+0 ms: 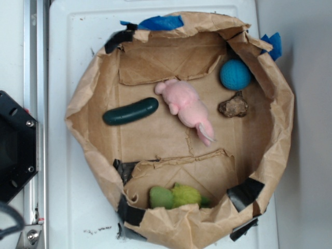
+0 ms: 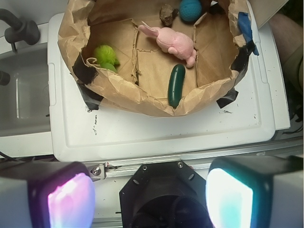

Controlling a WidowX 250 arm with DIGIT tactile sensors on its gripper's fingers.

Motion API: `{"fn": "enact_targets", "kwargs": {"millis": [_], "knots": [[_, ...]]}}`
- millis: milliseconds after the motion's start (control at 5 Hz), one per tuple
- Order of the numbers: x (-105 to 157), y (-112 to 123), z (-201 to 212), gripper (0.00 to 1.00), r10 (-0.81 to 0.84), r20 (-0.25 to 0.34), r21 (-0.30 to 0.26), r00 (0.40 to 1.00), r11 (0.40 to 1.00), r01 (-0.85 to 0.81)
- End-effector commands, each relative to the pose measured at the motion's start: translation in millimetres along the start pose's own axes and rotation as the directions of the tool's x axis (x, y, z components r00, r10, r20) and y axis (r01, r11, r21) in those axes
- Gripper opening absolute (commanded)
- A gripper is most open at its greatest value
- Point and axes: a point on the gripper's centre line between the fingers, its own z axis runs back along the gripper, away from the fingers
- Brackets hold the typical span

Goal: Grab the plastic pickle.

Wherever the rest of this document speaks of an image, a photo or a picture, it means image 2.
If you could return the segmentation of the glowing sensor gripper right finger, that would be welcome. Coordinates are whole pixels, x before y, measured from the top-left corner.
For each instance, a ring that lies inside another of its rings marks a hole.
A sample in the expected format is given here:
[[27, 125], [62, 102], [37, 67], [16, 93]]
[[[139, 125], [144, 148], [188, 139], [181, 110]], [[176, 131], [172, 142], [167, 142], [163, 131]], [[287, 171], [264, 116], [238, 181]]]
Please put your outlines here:
[[302, 228], [304, 160], [294, 155], [215, 158], [206, 204], [216, 228]]

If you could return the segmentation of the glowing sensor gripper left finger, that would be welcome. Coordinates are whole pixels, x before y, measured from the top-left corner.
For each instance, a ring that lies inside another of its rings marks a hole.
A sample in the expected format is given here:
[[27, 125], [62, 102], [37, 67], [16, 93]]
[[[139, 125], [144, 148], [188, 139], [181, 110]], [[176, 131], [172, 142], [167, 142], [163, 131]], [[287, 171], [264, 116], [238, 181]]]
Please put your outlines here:
[[2, 228], [89, 228], [95, 186], [81, 162], [0, 164]]

